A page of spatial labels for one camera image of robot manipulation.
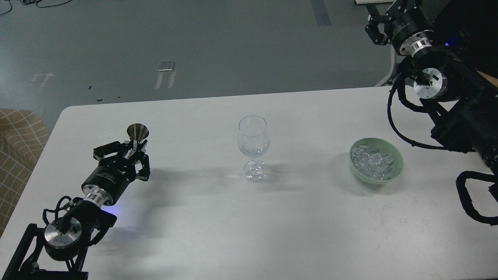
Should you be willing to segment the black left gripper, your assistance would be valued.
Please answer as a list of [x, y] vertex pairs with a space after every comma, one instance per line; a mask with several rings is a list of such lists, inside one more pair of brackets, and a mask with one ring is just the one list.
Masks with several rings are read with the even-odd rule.
[[[96, 193], [103, 197], [100, 205], [112, 206], [119, 200], [128, 185], [135, 179], [148, 181], [151, 176], [151, 166], [149, 156], [143, 149], [134, 148], [132, 161], [114, 155], [122, 153], [128, 148], [126, 142], [110, 142], [93, 149], [93, 158], [98, 162], [98, 166], [82, 183], [82, 192], [85, 195]], [[135, 165], [139, 163], [141, 169], [136, 172]]]

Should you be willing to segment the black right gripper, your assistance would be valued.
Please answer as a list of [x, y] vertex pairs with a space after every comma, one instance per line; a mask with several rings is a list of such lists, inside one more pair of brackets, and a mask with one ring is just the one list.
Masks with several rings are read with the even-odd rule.
[[[386, 14], [380, 14], [374, 4], [366, 4], [369, 13], [365, 32], [373, 44], [385, 46], [388, 38], [400, 56], [415, 56], [422, 49], [432, 46], [434, 27], [422, 9], [421, 0], [396, 0]], [[379, 24], [385, 25], [385, 33]]]

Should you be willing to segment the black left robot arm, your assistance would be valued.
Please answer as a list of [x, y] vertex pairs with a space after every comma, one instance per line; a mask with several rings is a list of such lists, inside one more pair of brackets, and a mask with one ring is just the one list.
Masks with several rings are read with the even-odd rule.
[[82, 183], [84, 197], [59, 199], [44, 209], [44, 227], [27, 226], [2, 277], [4, 280], [86, 280], [89, 247], [114, 227], [117, 216], [102, 209], [117, 203], [130, 183], [147, 181], [147, 140], [111, 142], [93, 150], [98, 166]]

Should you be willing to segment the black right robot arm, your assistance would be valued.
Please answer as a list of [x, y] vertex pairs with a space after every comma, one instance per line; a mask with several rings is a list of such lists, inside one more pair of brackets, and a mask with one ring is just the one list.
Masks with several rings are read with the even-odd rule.
[[[481, 215], [466, 188], [468, 179], [490, 182], [497, 198], [497, 1], [449, 0], [436, 19], [428, 17], [421, 0], [396, 0], [387, 11], [366, 4], [366, 33], [373, 44], [391, 44], [394, 55], [387, 114], [393, 131], [414, 147], [476, 152], [491, 174], [464, 171], [456, 179], [459, 200], [475, 221], [497, 225]], [[400, 103], [429, 115], [431, 138], [439, 146], [412, 140], [397, 129], [391, 106]]]

